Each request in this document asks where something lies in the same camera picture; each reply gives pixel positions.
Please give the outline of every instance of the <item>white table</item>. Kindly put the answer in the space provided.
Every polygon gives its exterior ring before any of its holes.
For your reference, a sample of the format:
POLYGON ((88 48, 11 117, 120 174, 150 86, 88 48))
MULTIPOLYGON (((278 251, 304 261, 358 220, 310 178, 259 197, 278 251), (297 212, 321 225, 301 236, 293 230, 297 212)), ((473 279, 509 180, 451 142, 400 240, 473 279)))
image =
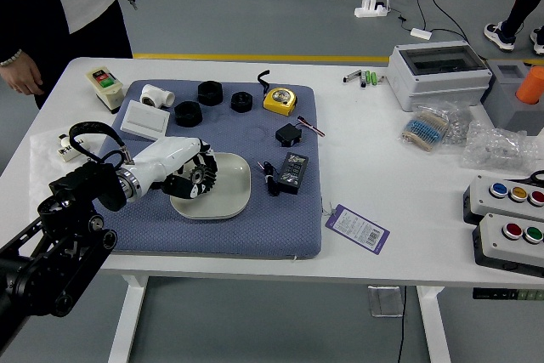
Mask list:
MULTIPOLYGON (((400 141, 411 114, 403 112, 385 82, 360 88, 343 76, 362 67, 173 60, 79 59, 66 69, 0 178, 3 244, 29 224, 31 135, 81 121, 112 124, 84 74, 105 65, 126 86, 139 79, 300 84, 315 94, 324 208, 345 207, 391 232, 377 256, 323 227, 322 250, 313 259, 242 259, 195 255, 112 254, 103 272, 125 276, 129 287, 111 362, 128 361, 148 276, 251 280, 359 282, 418 286, 431 360, 450 361, 437 293, 444 286, 544 289, 544 280, 488 269, 473 260, 472 230, 462 220, 462 193, 476 174, 459 167, 459 155, 426 154, 400 141)), ((383 68, 373 69, 378 73, 383 68)), ((473 114, 487 120, 481 105, 473 114)), ((104 214, 106 225, 107 214, 104 214)), ((31 252, 31 246, 24 254, 31 252)))

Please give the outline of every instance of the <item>black plastic ring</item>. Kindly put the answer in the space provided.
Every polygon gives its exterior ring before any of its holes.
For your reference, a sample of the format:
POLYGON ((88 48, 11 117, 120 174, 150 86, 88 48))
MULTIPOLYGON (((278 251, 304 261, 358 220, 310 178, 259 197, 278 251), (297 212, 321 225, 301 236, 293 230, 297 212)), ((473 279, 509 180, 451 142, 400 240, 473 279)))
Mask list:
POLYGON ((198 102, 184 101, 173 109, 180 127, 192 128, 202 122, 202 110, 198 102))
POLYGON ((230 99, 230 108, 234 111, 242 114, 252 110, 253 106, 253 97, 251 94, 248 94, 244 91, 235 93, 230 99))
POLYGON ((223 102, 223 86, 220 82, 205 81, 198 86, 198 102, 214 106, 223 102))

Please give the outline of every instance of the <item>yellow tape measure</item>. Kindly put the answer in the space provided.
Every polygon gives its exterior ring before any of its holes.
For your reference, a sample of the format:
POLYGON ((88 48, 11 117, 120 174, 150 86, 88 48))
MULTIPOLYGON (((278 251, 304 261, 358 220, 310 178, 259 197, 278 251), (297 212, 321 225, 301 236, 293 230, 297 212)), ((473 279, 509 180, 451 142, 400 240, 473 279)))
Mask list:
POLYGON ((264 97, 265 110, 276 112, 285 116, 291 115, 297 104, 297 95, 289 88, 271 89, 264 97))

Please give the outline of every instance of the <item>blue button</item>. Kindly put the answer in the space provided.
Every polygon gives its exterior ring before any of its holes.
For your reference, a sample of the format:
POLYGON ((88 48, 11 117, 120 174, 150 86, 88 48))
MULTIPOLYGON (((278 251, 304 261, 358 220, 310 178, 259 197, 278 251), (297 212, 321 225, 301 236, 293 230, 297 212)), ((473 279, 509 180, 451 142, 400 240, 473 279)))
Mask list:
POLYGON ((490 193, 497 199, 502 199, 502 197, 506 197, 506 195, 508 194, 508 189, 502 183, 494 183, 490 187, 490 193))

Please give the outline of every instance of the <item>table leg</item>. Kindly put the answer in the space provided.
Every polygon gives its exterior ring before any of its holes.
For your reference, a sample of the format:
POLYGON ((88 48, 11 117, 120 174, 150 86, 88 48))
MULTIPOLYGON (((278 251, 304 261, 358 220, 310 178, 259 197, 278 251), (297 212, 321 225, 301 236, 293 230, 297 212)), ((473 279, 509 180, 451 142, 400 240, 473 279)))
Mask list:
POLYGON ((432 363, 451 363, 444 325, 436 298, 443 286, 418 286, 417 297, 422 310, 423 326, 427 338, 428 354, 432 363))
POLYGON ((128 289, 108 363, 128 363, 149 278, 145 275, 123 275, 122 277, 128 282, 128 289))

